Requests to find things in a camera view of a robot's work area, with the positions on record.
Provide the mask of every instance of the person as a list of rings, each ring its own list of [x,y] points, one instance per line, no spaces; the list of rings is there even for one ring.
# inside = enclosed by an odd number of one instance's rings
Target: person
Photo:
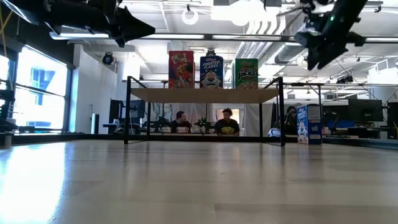
[[[286,134],[297,134],[297,110],[294,106],[290,106],[286,110],[285,132]]]
[[[216,132],[220,136],[239,136],[239,124],[231,119],[232,111],[229,108],[223,110],[224,119],[218,120],[216,123]]]
[[[177,112],[176,119],[170,123],[170,127],[172,128],[172,133],[177,133],[177,128],[188,128],[187,132],[189,132],[192,125],[187,121],[185,113],[179,111]]]

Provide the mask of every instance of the green cereal box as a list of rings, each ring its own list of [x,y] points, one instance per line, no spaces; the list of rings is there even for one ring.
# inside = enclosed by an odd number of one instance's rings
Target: green cereal box
[[[259,88],[259,61],[256,58],[237,58],[234,64],[235,89]]]

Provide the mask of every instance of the cereal box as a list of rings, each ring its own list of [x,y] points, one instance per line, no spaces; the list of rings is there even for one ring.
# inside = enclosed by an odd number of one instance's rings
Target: cereal box
[[[220,56],[200,57],[200,88],[223,88],[224,59]]]
[[[234,88],[256,89],[259,86],[258,59],[237,58],[234,64]]]
[[[169,52],[169,88],[194,88],[195,66],[192,51]]]
[[[322,144],[319,105],[305,105],[297,108],[297,142],[300,144]]]

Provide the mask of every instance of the wooden floor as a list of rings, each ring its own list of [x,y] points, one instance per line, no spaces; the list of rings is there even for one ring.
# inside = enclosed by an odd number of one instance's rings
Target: wooden floor
[[[0,223],[398,223],[398,152],[76,141],[0,151]]]

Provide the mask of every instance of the red cereal box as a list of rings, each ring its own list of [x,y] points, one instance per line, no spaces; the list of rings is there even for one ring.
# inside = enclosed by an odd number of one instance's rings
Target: red cereal box
[[[169,52],[169,88],[194,88],[193,51]]]

